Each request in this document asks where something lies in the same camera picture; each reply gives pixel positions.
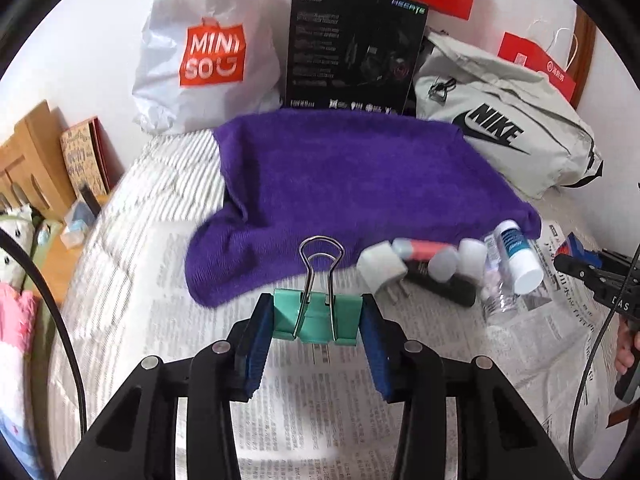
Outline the right hand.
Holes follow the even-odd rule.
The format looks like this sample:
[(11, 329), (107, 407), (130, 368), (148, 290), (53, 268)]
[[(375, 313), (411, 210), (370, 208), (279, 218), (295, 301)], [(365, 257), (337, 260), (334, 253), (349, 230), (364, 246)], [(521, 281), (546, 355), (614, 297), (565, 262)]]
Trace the right hand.
[(614, 364), (621, 375), (626, 374), (628, 368), (634, 365), (636, 358), (632, 353), (633, 348), (640, 349), (639, 334), (629, 327), (626, 318), (620, 318)]

